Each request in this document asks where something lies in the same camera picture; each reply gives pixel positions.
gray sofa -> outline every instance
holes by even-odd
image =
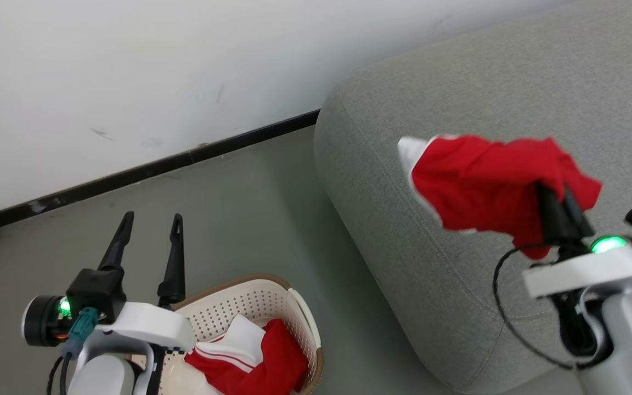
[[[632,208],[632,0],[582,0],[497,25],[355,73],[321,110],[321,180],[423,364],[464,393],[500,393],[551,369],[504,328],[492,272],[504,235],[443,231],[411,197],[402,136],[476,133],[554,137],[605,183],[589,217],[629,231]],[[517,257],[501,276],[512,321],[532,343],[567,355],[554,310],[532,301]]]

white wall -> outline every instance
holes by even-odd
[[[359,67],[565,0],[0,0],[0,209],[315,110]]]

laundry basket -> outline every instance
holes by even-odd
[[[308,360],[305,384],[299,393],[312,393],[316,389],[323,372],[321,338],[306,302],[283,279],[270,274],[251,275],[188,297],[174,308],[176,312],[190,318],[191,328],[198,342],[210,342],[226,333],[238,314],[261,327],[269,320],[281,318]],[[133,360],[145,366],[145,357],[133,357]],[[177,352],[165,355],[163,364],[165,366],[160,380],[160,395],[184,395],[173,392],[171,385],[165,385],[163,389],[163,382],[166,374],[170,374],[168,372],[193,372],[173,369],[174,366],[182,366],[182,369],[194,368],[188,367],[184,363],[184,355]]]

green led light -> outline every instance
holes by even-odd
[[[593,253],[607,252],[614,248],[623,247],[626,244],[628,244],[628,242],[625,241],[624,238],[620,238],[619,236],[606,236],[596,239],[594,244],[591,245],[591,251]]]
[[[64,317],[69,317],[70,315],[72,315],[70,301],[68,301],[66,297],[60,299],[60,307],[58,309],[60,310],[60,314],[62,314]]]

cable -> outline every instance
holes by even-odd
[[[501,259],[499,260],[499,263],[496,264],[496,268],[494,270],[494,280],[492,281],[492,290],[494,290],[494,299],[496,300],[496,308],[499,310],[499,315],[501,315],[501,319],[504,321],[504,325],[506,325],[506,327],[509,328],[511,333],[516,337],[516,339],[519,340],[519,342],[521,342],[522,345],[524,345],[526,348],[528,348],[531,352],[536,354],[538,357],[541,357],[542,359],[547,360],[547,362],[552,363],[553,365],[557,365],[559,368],[562,368],[564,370],[572,370],[574,368],[572,365],[569,365],[568,363],[564,363],[564,362],[561,362],[560,360],[550,357],[546,353],[538,350],[527,340],[525,340],[521,336],[521,334],[516,331],[516,328],[514,327],[514,325],[512,325],[511,321],[509,320],[509,317],[506,316],[506,312],[504,312],[504,308],[501,305],[501,297],[499,297],[499,273],[501,273],[501,268],[504,265],[504,262],[506,262],[506,260],[509,257],[511,257],[511,255],[514,255],[514,253],[516,252],[519,252],[522,250],[528,250],[529,248],[540,248],[540,247],[556,247],[556,246],[549,245],[549,244],[522,245],[521,247],[514,248],[513,250],[505,253],[504,256],[501,257]]]
[[[72,353],[66,353],[63,359],[63,367],[60,368],[60,395],[67,395],[67,367],[70,365]]]
[[[58,366],[60,366],[60,362],[63,362],[62,357],[58,357],[53,364],[53,369],[50,370],[50,375],[48,376],[48,386],[46,387],[46,394],[53,395],[53,380],[55,380],[55,372],[58,371]]]

